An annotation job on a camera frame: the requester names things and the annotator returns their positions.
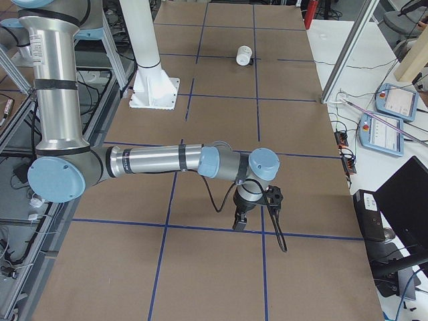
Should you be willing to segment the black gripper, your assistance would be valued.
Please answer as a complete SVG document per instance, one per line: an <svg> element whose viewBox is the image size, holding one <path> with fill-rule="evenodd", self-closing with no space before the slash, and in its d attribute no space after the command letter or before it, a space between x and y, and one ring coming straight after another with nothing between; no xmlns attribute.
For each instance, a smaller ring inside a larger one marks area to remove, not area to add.
<svg viewBox="0 0 428 321"><path fill-rule="evenodd" d="M251 211L258 201L258 194L247 190L243 185L239 185L233 195L233 202L236 206L235 219L232 229L234 231L244 231L247 225L248 211Z"/></svg>

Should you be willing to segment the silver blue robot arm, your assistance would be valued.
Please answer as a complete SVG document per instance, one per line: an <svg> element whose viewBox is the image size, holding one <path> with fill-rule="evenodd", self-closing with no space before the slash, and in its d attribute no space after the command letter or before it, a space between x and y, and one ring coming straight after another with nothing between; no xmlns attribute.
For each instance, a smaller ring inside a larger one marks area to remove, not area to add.
<svg viewBox="0 0 428 321"><path fill-rule="evenodd" d="M204 179L231 181L236 206L233 229L247 213L267 207L279 225L282 194L271 182L280 160L267 148L249 154L224 142L122 149L93 148L82 135L74 40L80 30L102 30L101 1L18 1L19 21L29 33L41 141L27 174L30 187L53 203L80 197L97 183L125 174L195 171Z"/></svg>

